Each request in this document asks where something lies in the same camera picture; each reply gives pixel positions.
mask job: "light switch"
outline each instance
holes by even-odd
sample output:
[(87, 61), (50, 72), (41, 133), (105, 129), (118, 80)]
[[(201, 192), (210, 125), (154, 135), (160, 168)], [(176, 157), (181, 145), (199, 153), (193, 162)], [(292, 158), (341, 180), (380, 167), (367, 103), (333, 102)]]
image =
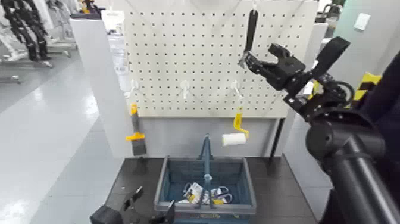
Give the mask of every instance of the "light switch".
[(354, 24), (354, 28), (356, 28), (357, 30), (365, 30), (365, 27), (367, 27), (370, 18), (371, 15), (360, 13), (358, 15), (357, 21)]

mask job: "white pegboard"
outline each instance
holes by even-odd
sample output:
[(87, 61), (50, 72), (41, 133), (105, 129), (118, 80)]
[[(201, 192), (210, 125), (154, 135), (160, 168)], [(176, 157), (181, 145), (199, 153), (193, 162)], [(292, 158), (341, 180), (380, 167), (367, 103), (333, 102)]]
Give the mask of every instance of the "white pegboard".
[[(317, 11), (316, 1), (256, 1), (258, 23), (252, 52), (268, 54), (279, 43), (303, 59)], [(245, 47), (253, 1), (118, 0), (125, 13), (130, 77), (139, 84), (128, 103), (141, 116), (285, 117), (284, 91), (275, 91), (261, 76), (237, 65)], [(183, 98), (182, 81), (189, 84)], [(231, 90), (240, 85), (239, 99)]]

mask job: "white panel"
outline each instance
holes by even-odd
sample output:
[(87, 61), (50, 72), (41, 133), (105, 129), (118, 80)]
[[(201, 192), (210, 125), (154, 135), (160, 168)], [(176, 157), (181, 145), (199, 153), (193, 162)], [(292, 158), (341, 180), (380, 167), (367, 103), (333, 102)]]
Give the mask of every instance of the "white panel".
[(113, 156), (131, 157), (132, 145), (125, 136), (133, 133), (133, 126), (114, 70), (104, 23), (102, 20), (77, 19), (70, 22)]
[[(245, 117), (286, 116), (284, 91), (237, 65), (252, 1), (118, 0), (114, 7), (126, 15), (130, 75), (139, 83), (127, 101), (138, 104), (141, 116), (232, 117), (240, 105)], [(253, 53), (276, 61), (267, 50), (277, 42), (303, 59), (317, 2), (257, 1), (257, 9)], [(230, 89), (234, 80), (242, 100)]]

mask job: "black tool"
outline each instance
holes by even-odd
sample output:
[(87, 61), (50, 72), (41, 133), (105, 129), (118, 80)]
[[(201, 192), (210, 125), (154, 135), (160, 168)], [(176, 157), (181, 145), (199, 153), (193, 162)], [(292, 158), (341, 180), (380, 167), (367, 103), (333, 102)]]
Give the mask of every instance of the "black tool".
[[(265, 77), (273, 88), (285, 89), (283, 100), (310, 123), (307, 150), (330, 176), (346, 222), (400, 223), (399, 209), (373, 164), (374, 158), (385, 153), (385, 142), (368, 118), (345, 108), (354, 96), (352, 86), (327, 73), (348, 46), (343, 38), (333, 38), (318, 55), (316, 67), (308, 72), (278, 44), (268, 50), (278, 63), (260, 61), (250, 52), (246, 63), (251, 72)], [(321, 84), (323, 93), (311, 99), (298, 97), (311, 79)]]
[(143, 187), (140, 186), (135, 192), (126, 196), (120, 211), (102, 205), (93, 215), (90, 216), (90, 221), (92, 224), (124, 224), (124, 219), (128, 220), (128, 223), (140, 223), (144, 218), (151, 224), (174, 223), (175, 201), (171, 201), (166, 214), (160, 214), (150, 218), (145, 217), (136, 211), (135, 202), (142, 196)]
[(239, 60), (239, 65), (242, 68), (245, 68), (245, 58), (247, 56), (247, 52), (251, 51), (253, 46), (253, 39), (255, 33), (255, 27), (257, 25), (257, 18), (258, 18), (258, 11), (253, 9), (249, 13), (249, 24), (247, 27), (247, 37), (246, 37), (246, 46), (245, 50), (243, 51), (242, 58)]

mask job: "pegboard hook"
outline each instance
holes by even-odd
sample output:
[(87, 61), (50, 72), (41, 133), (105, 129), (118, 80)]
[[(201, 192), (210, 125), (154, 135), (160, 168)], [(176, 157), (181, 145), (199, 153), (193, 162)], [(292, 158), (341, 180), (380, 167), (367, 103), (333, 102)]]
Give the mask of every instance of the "pegboard hook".
[(130, 86), (131, 86), (130, 91), (124, 93), (124, 96), (125, 96), (125, 98), (127, 98), (127, 99), (130, 97), (130, 94), (131, 94), (133, 91), (139, 89), (139, 83), (138, 83), (136, 80), (132, 79), (132, 80), (130, 81)]
[(188, 97), (188, 92), (189, 92), (189, 89), (190, 89), (189, 82), (185, 79), (184, 81), (182, 81), (180, 83), (180, 88), (183, 91), (183, 99), (186, 99)]
[(255, 3), (255, 0), (253, 0), (253, 14), (255, 14), (257, 10), (257, 3)]
[(239, 99), (242, 99), (243, 96), (242, 96), (242, 94), (240, 94), (239, 88), (240, 88), (240, 84), (239, 84), (239, 82), (238, 82), (237, 80), (233, 81), (233, 82), (230, 84), (230, 89), (231, 89), (231, 90), (234, 90), (234, 91), (236, 92), (236, 94), (239, 95)]

